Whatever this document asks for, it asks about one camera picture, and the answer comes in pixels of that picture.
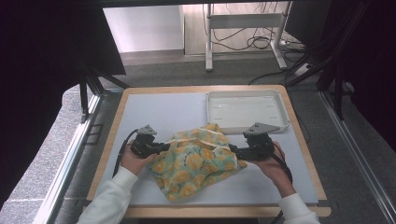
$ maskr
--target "crumpled fabric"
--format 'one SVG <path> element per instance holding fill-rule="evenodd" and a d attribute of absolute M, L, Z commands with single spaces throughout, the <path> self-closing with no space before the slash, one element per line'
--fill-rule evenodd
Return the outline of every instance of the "crumpled fabric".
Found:
<path fill-rule="evenodd" d="M 239 161 L 218 124 L 176 133 L 169 150 L 148 164 L 148 171 L 169 201 L 188 198 L 248 165 Z"/>

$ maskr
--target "white tray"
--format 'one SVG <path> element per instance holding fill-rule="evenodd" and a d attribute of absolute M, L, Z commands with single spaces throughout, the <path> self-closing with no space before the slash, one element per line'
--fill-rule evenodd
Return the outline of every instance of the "white tray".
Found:
<path fill-rule="evenodd" d="M 276 90 L 212 91 L 206 100 L 208 122 L 217 123 L 224 134 L 242 133 L 256 122 L 279 127 L 276 132 L 280 133 L 290 124 Z"/>

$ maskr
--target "gray carpet floor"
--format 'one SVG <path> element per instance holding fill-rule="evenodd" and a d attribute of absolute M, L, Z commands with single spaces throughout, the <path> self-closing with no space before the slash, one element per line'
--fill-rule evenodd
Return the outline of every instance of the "gray carpet floor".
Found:
<path fill-rule="evenodd" d="M 215 57 L 214 71 L 205 71 L 202 58 L 125 65 L 127 76 L 117 76 L 133 87 L 247 85 L 254 77 L 277 72 L 271 53 L 254 56 Z M 346 144 L 325 109 L 315 81 L 308 80 L 289 89 L 293 108 L 299 118 L 305 141 L 328 197 L 332 214 L 321 223 L 388 223 Z M 265 76 L 254 84 L 282 83 L 282 75 Z M 107 91 L 100 103 L 84 147 L 79 151 L 51 223 L 75 223 L 85 205 L 97 163 L 121 98 L 118 87 L 102 79 Z M 0 223 L 32 223 L 50 186 L 64 152 L 80 120 L 78 87 L 64 95 L 64 106 L 31 168 L 14 190 L 0 213 Z M 392 199 L 396 198 L 396 155 L 375 129 L 356 110 L 348 97 L 343 101 L 346 124 L 361 147 L 366 160 Z M 259 223 L 257 219 L 195 219 L 196 223 Z M 260 218 L 269 223 L 271 218 Z M 192 223 L 187 219 L 125 219 L 122 223 Z"/>

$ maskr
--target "table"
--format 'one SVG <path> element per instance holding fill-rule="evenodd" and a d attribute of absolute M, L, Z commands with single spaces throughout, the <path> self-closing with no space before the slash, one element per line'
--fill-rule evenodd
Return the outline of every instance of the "table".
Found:
<path fill-rule="evenodd" d="M 182 93 L 182 92 L 209 92 L 209 91 L 248 91 L 248 90 L 262 90 L 274 89 L 281 93 L 285 107 L 290 116 L 290 123 L 295 131 L 298 144 L 300 145 L 306 166 L 308 168 L 310 177 L 313 181 L 314 188 L 318 195 L 319 203 L 310 205 L 309 208 L 315 211 L 320 217 L 329 216 L 331 208 L 326 204 L 327 197 L 320 183 L 318 173 L 310 156 L 308 147 L 304 141 L 302 131 L 300 129 L 297 118 L 293 112 L 290 99 L 284 87 L 278 85 L 265 86 L 194 86 L 194 87 L 163 87 L 163 88 L 132 88 L 127 89 L 122 95 L 117 114 L 114 118 L 109 136 L 106 141 L 104 152 L 96 170 L 95 177 L 92 181 L 90 192 L 87 200 L 93 200 L 94 194 L 102 179 L 106 163 L 109 158 L 111 148 L 117 134 L 120 120 L 125 109 L 130 94 L 152 94 L 152 93 Z M 127 209 L 125 217 L 275 217 L 279 212 L 277 206 L 130 206 Z"/>

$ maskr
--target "white surface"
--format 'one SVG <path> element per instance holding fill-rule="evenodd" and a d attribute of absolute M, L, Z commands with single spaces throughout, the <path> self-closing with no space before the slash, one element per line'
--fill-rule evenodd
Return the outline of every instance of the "white surface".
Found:
<path fill-rule="evenodd" d="M 119 52 L 184 49 L 182 6 L 104 8 Z"/>
<path fill-rule="evenodd" d="M 111 178 L 117 154 L 127 135 L 147 124 L 158 133 L 156 142 L 163 142 L 176 132 L 192 130 L 206 125 L 206 93 L 133 94 L 126 103 L 120 127 L 104 176 Z M 246 147 L 243 135 L 227 135 L 230 142 Z M 280 134 L 271 134 L 286 153 L 286 161 L 294 178 L 294 187 L 306 203 L 317 203 L 318 197 L 309 177 L 304 158 L 291 125 Z M 133 205 L 213 205 L 213 204 L 277 204 L 280 195 L 271 180 L 254 164 L 236 175 L 212 185 L 193 197 L 170 203 L 160 191 L 154 178 L 143 170 L 133 188 Z"/>
<path fill-rule="evenodd" d="M 283 132 L 290 119 L 279 91 L 212 91 L 207 95 L 208 122 L 225 133 L 242 133 L 254 123 L 279 127 Z"/>

